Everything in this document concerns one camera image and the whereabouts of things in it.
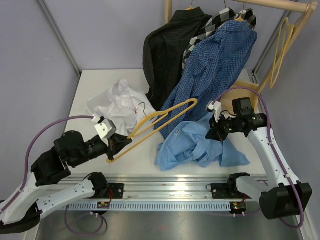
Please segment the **light blue shirt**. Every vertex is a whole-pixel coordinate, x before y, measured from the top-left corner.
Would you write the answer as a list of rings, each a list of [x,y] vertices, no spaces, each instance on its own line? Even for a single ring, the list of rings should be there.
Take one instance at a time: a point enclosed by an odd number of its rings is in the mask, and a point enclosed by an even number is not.
[[[213,162],[219,162],[222,168],[249,165],[246,155],[238,151],[229,139],[217,141],[206,138],[211,117],[208,113],[197,122],[179,123],[164,142],[158,145],[155,165],[162,171],[188,163],[203,168]]]

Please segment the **yellow hanger of white shirt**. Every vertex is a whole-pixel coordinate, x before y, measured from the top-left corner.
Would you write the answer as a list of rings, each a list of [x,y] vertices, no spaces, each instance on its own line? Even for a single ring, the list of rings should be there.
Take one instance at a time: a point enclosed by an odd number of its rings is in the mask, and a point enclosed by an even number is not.
[[[275,83],[278,80],[281,67],[285,58],[286,50],[293,36],[294,29],[295,25],[290,23],[288,17],[286,17],[280,24],[277,35],[274,60],[271,68],[271,77],[269,84],[270,89],[274,87]]]

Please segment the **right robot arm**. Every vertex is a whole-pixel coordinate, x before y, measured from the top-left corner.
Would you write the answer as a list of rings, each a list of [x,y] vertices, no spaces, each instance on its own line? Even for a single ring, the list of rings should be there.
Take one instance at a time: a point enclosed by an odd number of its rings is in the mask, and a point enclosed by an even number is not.
[[[231,174],[227,193],[232,198],[245,195],[256,201],[268,220],[303,216],[312,196],[309,183],[302,183],[286,162],[276,142],[269,117],[255,113],[248,97],[232,101],[234,116],[223,115],[222,104],[211,101],[206,110],[213,114],[206,135],[209,140],[225,141],[229,134],[242,133],[254,147],[268,184],[264,185],[248,173]]]

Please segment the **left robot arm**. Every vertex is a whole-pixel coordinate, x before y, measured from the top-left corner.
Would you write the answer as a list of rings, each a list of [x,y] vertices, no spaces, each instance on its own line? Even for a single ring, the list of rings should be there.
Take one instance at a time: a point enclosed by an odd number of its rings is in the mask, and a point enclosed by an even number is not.
[[[94,211],[107,210],[113,199],[123,198],[124,184],[108,183],[101,172],[93,172],[75,186],[55,194],[51,187],[71,175],[75,168],[106,155],[110,160],[132,140],[113,134],[107,141],[96,135],[84,141],[78,131],[68,131],[54,141],[51,150],[43,153],[27,170],[26,183],[10,199],[0,203],[0,233],[24,233],[36,227],[53,212],[84,199],[98,199]]]

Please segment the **blue plaid shirt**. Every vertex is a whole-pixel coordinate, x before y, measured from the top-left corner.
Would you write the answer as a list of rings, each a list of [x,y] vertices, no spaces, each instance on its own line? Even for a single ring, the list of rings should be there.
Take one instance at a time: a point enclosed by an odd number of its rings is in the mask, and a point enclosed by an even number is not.
[[[181,122],[197,122],[207,114],[207,104],[237,81],[257,38],[257,32],[251,29],[246,21],[229,20],[217,32],[195,46],[181,80],[161,110],[167,110],[192,98],[197,99],[197,104],[167,126],[162,125],[186,110],[189,105],[174,109],[155,125],[164,139]]]

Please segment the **black pinstripe shirt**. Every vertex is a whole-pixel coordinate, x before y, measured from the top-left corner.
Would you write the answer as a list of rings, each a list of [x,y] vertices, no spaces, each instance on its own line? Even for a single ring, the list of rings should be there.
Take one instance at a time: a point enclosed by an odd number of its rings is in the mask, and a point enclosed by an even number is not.
[[[149,102],[159,111],[182,77],[183,53],[191,38],[212,16],[200,7],[177,10],[171,21],[150,33],[143,45],[142,66]]]

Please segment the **black white checkered shirt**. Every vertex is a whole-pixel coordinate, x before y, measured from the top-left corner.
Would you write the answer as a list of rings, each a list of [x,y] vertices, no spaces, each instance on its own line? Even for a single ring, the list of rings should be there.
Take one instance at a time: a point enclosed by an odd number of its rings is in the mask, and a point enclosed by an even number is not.
[[[208,22],[202,27],[198,34],[191,38],[186,50],[182,57],[182,71],[184,71],[189,57],[198,43],[213,35],[218,31],[227,21],[235,20],[238,18],[239,12],[235,12],[231,8],[221,10],[217,15],[210,17]],[[251,29],[254,29],[257,24],[256,15],[251,8],[246,9],[246,13],[242,16],[245,22]]]

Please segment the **hanger of plaid shirt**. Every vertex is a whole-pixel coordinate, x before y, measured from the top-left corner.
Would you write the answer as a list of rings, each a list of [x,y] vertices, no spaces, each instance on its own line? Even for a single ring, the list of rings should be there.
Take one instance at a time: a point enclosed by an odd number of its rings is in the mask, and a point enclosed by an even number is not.
[[[243,10],[239,12],[238,18],[236,18],[235,21],[238,21],[238,22],[244,22],[245,21],[242,18],[242,16],[246,13],[246,3],[247,3],[247,0],[244,0],[243,1]]]

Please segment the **hanger of black shirt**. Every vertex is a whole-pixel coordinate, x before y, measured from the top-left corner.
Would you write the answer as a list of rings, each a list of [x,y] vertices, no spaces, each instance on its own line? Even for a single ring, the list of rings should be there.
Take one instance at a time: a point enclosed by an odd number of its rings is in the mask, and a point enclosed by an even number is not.
[[[186,9],[185,9],[186,11],[190,11],[190,10],[195,9],[195,7],[193,6],[193,2],[194,2],[194,0],[191,0],[191,2],[190,2],[190,6],[189,6],[188,8],[186,8]]]

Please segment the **white plastic laundry basket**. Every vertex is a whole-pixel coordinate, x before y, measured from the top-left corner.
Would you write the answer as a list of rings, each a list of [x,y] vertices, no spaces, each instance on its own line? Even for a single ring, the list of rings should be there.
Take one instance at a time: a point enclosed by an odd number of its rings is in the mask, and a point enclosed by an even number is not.
[[[90,98],[85,106],[88,113],[104,116],[113,121],[139,122],[156,111],[143,92],[131,87],[112,86]]]

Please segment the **wooden clothes rack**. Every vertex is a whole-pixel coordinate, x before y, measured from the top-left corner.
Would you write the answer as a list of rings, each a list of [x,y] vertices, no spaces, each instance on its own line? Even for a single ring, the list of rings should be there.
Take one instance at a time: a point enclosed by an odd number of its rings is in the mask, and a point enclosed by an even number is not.
[[[285,56],[299,37],[300,33],[318,6],[317,0],[311,0],[307,3],[289,0],[242,0],[241,3],[285,10],[286,13],[281,19],[278,27],[275,29],[277,42],[274,60],[270,65],[270,69],[260,84],[242,80],[237,80],[235,82],[233,85],[234,87],[248,87],[249,89],[237,89],[235,91],[230,91],[222,97],[222,108],[230,111],[232,110],[232,100],[243,97],[249,97],[251,99],[253,108],[255,110],[258,109],[258,97],[250,91],[255,90],[261,94],[267,85],[269,85],[270,88],[274,87],[280,75],[280,70]]]

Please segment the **aluminium rail base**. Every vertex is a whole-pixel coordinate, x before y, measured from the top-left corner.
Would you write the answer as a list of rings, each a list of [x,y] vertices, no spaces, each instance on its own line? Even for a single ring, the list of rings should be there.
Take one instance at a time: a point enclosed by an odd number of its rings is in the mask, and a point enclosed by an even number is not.
[[[129,175],[104,174],[109,183],[123,183],[124,202],[204,202],[212,201],[212,183],[224,183],[229,174]]]

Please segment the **aluminium corner frame post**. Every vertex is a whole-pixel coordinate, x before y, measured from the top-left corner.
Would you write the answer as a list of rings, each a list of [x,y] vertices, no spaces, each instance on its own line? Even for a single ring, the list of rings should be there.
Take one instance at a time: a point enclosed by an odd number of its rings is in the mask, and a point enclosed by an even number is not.
[[[54,36],[56,37],[60,47],[62,48],[66,58],[68,59],[70,65],[72,66],[75,74],[80,78],[82,74],[82,70],[80,69],[77,61],[75,60],[67,42],[65,41],[65,38],[63,37],[58,24],[56,23],[56,20],[49,9],[47,3],[45,0],[36,0],[37,4],[39,5],[45,19],[47,20]]]

